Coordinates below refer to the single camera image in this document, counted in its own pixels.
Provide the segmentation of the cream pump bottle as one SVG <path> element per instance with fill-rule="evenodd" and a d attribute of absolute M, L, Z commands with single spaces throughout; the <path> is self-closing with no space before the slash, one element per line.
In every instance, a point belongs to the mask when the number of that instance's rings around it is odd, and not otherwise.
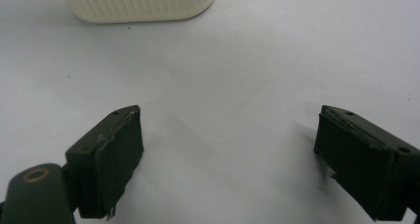
<path fill-rule="evenodd" d="M 192 18 L 214 0 L 65 0 L 70 11 L 89 23 L 131 23 Z"/>

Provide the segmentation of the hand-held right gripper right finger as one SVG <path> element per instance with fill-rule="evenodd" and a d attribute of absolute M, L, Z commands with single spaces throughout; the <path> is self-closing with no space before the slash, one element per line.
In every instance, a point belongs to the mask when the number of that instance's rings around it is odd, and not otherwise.
<path fill-rule="evenodd" d="M 358 114 L 324 105 L 314 152 L 373 220 L 420 221 L 420 150 Z"/>

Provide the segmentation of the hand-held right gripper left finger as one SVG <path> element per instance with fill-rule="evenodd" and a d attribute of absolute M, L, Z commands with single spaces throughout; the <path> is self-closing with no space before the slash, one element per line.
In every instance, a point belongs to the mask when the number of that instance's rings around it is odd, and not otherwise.
<path fill-rule="evenodd" d="M 113 111 L 65 152 L 71 204 L 81 217 L 115 214 L 143 155 L 140 115 L 137 105 Z"/>

